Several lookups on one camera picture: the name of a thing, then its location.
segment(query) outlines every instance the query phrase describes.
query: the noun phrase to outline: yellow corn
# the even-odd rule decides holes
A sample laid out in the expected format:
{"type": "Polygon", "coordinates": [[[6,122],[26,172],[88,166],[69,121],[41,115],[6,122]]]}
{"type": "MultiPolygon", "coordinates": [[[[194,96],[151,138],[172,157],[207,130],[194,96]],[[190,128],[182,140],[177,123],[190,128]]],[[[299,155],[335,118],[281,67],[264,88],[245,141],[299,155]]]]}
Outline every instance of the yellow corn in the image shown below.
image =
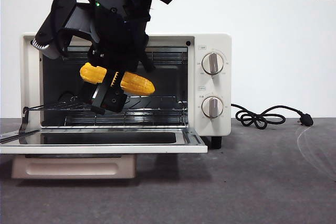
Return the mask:
{"type": "MultiPolygon", "coordinates": [[[[80,76],[86,82],[97,84],[103,82],[106,72],[106,68],[94,67],[87,62],[81,67],[80,76]]],[[[125,72],[120,86],[125,92],[136,95],[150,95],[155,91],[155,87],[150,80],[130,72],[125,72]]]]}

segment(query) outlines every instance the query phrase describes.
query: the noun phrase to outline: white knob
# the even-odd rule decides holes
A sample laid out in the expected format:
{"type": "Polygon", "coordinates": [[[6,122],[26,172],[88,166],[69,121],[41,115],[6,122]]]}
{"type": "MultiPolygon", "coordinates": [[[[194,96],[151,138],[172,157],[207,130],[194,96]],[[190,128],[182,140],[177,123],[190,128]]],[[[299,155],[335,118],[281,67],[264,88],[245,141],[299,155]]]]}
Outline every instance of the white knob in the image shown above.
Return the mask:
{"type": "Polygon", "coordinates": [[[202,67],[208,74],[218,74],[224,67],[223,58],[216,52],[211,52],[204,56],[202,67]]]}
{"type": "Polygon", "coordinates": [[[202,103],[202,111],[208,118],[217,118],[223,112],[223,103],[217,97],[208,97],[202,103]]]}

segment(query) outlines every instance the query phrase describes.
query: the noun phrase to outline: white toaster oven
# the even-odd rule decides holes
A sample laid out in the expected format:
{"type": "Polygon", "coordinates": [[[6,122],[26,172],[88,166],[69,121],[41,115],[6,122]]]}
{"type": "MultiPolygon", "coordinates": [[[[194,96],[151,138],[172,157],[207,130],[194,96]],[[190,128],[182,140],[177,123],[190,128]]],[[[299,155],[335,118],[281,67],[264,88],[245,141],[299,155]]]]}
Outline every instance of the white toaster oven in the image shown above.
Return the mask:
{"type": "Polygon", "coordinates": [[[138,74],[156,88],[129,95],[121,113],[97,115],[78,101],[89,44],[74,39],[68,58],[51,60],[22,37],[23,119],[1,136],[17,154],[14,178],[131,178],[139,153],[206,153],[200,136],[221,141],[231,130],[231,37],[152,35],[146,52],[156,70],[138,74]]]}

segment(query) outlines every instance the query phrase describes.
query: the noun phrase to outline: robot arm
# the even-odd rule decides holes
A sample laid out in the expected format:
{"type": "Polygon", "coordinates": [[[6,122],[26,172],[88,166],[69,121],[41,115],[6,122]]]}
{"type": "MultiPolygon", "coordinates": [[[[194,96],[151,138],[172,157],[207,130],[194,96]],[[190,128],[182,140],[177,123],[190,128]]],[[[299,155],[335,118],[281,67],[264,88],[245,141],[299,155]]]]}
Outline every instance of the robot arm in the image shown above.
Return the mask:
{"type": "MultiPolygon", "coordinates": [[[[67,47],[73,36],[89,40],[89,62],[106,68],[107,74],[98,85],[85,83],[80,97],[92,104],[96,113],[103,114],[105,108],[120,112],[127,98],[120,88],[125,71],[136,72],[139,61],[147,72],[155,69],[145,53],[149,40],[145,29],[151,18],[152,0],[88,1],[54,0],[31,43],[45,56],[56,59],[68,57],[67,47]]],[[[168,4],[171,0],[162,1],[168,4]]]]}

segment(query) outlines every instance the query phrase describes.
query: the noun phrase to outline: gray floor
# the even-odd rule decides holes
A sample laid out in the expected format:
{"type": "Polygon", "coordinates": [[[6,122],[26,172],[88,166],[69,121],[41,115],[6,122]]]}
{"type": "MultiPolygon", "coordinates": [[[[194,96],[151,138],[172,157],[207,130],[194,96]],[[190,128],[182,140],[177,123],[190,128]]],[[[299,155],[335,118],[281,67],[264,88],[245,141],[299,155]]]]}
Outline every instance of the gray floor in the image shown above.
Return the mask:
{"type": "Polygon", "coordinates": [[[221,150],[139,155],[133,180],[12,180],[2,155],[1,223],[336,223],[336,119],[307,129],[234,122],[221,150]]]}

